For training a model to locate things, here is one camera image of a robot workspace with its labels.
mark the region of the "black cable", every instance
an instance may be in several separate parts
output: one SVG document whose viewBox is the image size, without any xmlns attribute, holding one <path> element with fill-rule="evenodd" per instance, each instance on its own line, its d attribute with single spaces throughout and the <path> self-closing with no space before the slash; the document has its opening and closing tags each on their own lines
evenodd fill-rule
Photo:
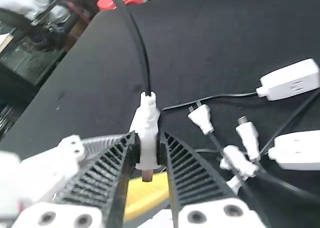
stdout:
<svg viewBox="0 0 320 228">
<path fill-rule="evenodd" d="M 263 148 L 260 150 L 261 155 L 265 155 L 268 150 L 271 148 L 271 143 L 273 140 L 281 135 L 281 133 L 300 115 L 302 111 L 304 111 L 309 104 L 315 100 L 318 95 L 320 94 L 320 89 L 315 90 L 298 108 L 290 115 L 288 120 L 286 120 L 277 130 L 276 132 L 271 136 L 271 138 L 267 141 L 267 143 L 263 146 Z"/>
<path fill-rule="evenodd" d="M 213 153 L 216 154 L 218 151 L 216 149 L 196 149 L 197 153 Z"/>
<path fill-rule="evenodd" d="M 213 133 L 209 133 L 208 136 L 211 139 L 212 143 L 217 148 L 218 152 L 221 154 L 221 156 L 225 158 L 225 161 L 230 166 L 230 169 L 231 169 L 231 172 L 233 173 L 233 175 L 235 175 L 238 178 L 238 180 L 241 183 L 241 186 L 243 188 L 243 191 L 245 192 L 247 197 L 251 200 L 251 202 L 254 204 L 255 209 L 257 210 L 257 212 L 261 216 L 261 218 L 264 221 L 265 225 L 268 228 L 271 228 L 271 223 L 269 222 L 268 216 L 266 215 L 264 209 L 259 204 L 258 199 L 256 198 L 255 194 L 251 191 L 249 186 L 243 181 L 241 175 L 239 174 L 239 172 L 237 171 L 237 169 L 233 165 L 233 163 L 232 163 L 231 159 L 229 158 L 229 156 L 224 153 L 223 146 L 220 144 L 220 142 L 218 141 L 218 139 L 215 137 L 215 135 Z"/>
<path fill-rule="evenodd" d="M 298 187 L 295 187 L 292 184 L 289 184 L 273 175 L 268 174 L 267 172 L 256 172 L 255 173 L 256 177 L 258 177 L 259 179 L 262 179 L 264 181 L 267 181 L 271 184 L 277 184 L 281 187 L 283 187 L 284 189 L 290 191 L 291 193 L 302 197 L 304 199 L 308 199 L 309 201 L 313 202 L 313 203 L 318 203 L 320 204 L 320 196 L 313 194 L 311 192 L 305 191 L 303 189 L 300 189 Z"/>
<path fill-rule="evenodd" d="M 193 100 L 193 101 L 190 101 L 190 102 L 187 102 L 187 103 L 183 103 L 183 104 L 176 104 L 176 105 L 164 107 L 162 109 L 162 111 L 178 109 L 178 108 L 182 108 L 182 107 L 185 107 L 185 106 L 192 105 L 192 104 L 194 104 L 196 102 L 203 102 L 205 100 L 210 100 L 210 99 L 217 99 L 217 98 L 249 98 L 249 97 L 254 97 L 256 95 L 257 95 L 256 92 L 243 93 L 243 94 L 217 94 L 217 95 L 208 96 L 208 97 L 205 97 L 205 98 L 202 98 L 202 99 Z"/>
<path fill-rule="evenodd" d="M 139 28 L 138 28 L 133 16 L 127 10 L 127 7 L 126 7 L 125 3 L 123 2 L 123 0 L 112 0 L 112 1 L 115 4 L 116 8 L 121 13 L 121 15 L 123 16 L 125 24 L 131 34 L 131 37 L 132 37 L 134 45 L 135 45 L 135 49 L 138 53 L 138 59 L 139 59 L 139 63 L 141 66 L 145 95 L 150 96 L 151 95 L 151 81 L 150 81 L 149 60 L 148 60 L 148 56 L 147 56 L 145 43 L 142 39 L 141 33 L 139 31 Z"/>
</svg>

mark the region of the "white power plug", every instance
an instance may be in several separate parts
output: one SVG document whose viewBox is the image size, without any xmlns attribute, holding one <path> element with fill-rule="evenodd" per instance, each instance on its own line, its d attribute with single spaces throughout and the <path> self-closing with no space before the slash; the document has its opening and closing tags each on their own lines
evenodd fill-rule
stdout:
<svg viewBox="0 0 320 228">
<path fill-rule="evenodd" d="M 223 153 L 231 160 L 233 166 L 239 171 L 241 176 L 255 177 L 255 172 L 259 168 L 248 161 L 237 146 L 228 145 L 223 149 Z M 225 158 L 220 161 L 220 168 L 226 170 L 231 169 Z"/>
<path fill-rule="evenodd" d="M 268 156 L 283 169 L 320 170 L 320 130 L 278 136 Z"/>
<path fill-rule="evenodd" d="M 214 131 L 214 127 L 211 124 L 210 108 L 207 104 L 201 104 L 196 102 L 198 106 L 195 110 L 192 106 L 189 107 L 188 118 L 201 129 L 204 135 L 207 135 Z"/>
<path fill-rule="evenodd" d="M 271 101 L 302 94 L 320 87 L 319 72 L 315 61 L 306 59 L 263 76 L 256 92 Z"/>
<path fill-rule="evenodd" d="M 136 109 L 129 131 L 135 131 L 140 139 L 140 162 L 136 169 L 142 170 L 142 180 L 152 181 L 157 162 L 157 135 L 160 111 L 157 109 L 156 94 L 141 93 L 140 106 Z"/>
<path fill-rule="evenodd" d="M 258 132 L 252 122 L 248 122 L 245 116 L 238 119 L 239 126 L 235 128 L 242 140 L 248 157 L 251 161 L 260 160 Z"/>
</svg>

